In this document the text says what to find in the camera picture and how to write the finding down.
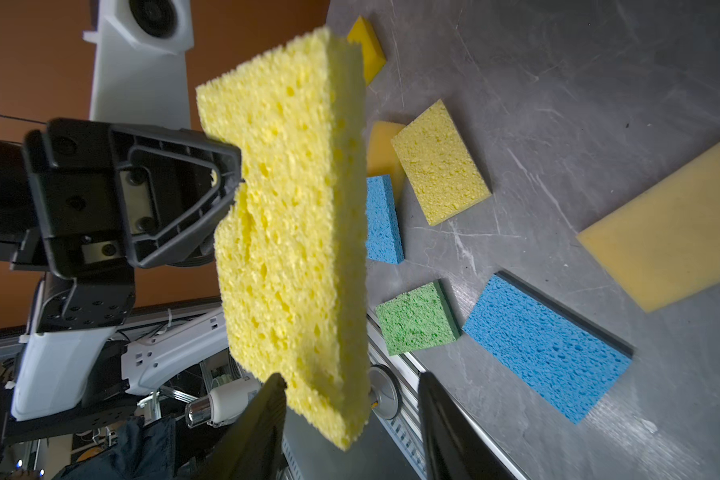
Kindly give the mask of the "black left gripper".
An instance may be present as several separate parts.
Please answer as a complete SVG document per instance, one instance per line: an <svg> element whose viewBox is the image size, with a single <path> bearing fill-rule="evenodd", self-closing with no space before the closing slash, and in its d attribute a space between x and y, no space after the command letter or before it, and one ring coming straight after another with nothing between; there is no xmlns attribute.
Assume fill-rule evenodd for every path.
<svg viewBox="0 0 720 480"><path fill-rule="evenodd" d="M44 274L32 327L121 325L133 267L210 263L241 183L240 149L191 130L59 118L0 141L0 261Z"/></svg>

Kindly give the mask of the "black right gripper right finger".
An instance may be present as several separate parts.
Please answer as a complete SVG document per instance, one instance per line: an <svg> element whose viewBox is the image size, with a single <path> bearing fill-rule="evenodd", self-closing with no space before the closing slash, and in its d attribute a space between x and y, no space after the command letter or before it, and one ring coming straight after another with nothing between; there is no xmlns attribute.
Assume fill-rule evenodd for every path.
<svg viewBox="0 0 720 480"><path fill-rule="evenodd" d="M431 372L419 376L418 409L428 479L513 479Z"/></svg>

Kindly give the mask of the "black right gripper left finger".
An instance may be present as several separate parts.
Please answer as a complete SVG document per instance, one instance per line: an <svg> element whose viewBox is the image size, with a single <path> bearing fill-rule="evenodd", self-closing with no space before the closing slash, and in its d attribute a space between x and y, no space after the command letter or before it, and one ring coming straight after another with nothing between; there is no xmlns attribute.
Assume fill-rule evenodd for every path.
<svg viewBox="0 0 720 480"><path fill-rule="evenodd" d="M279 373L263 384L240 379L209 394L211 422L234 423L206 462L208 479L274 479L282 457L287 383Z"/></svg>

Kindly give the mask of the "yellow cellulose sponge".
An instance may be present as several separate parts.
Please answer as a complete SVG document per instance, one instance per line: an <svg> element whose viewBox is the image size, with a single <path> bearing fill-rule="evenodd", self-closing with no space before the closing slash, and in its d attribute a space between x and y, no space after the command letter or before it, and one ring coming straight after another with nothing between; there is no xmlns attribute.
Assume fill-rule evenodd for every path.
<svg viewBox="0 0 720 480"><path fill-rule="evenodd" d="M492 195L441 99L396 134L391 145L431 226Z"/></svg>
<svg viewBox="0 0 720 480"><path fill-rule="evenodd" d="M196 90L204 133L239 148L215 231L231 355L348 449L370 415L365 92L360 47L321 27Z"/></svg>

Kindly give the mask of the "orange-yellow thick sponge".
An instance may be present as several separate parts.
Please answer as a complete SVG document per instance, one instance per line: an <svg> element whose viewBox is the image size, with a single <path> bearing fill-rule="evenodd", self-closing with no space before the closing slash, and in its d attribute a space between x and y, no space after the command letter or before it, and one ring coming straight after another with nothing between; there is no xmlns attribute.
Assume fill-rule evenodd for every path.
<svg viewBox="0 0 720 480"><path fill-rule="evenodd" d="M720 142L577 239L647 313L720 283Z"/></svg>

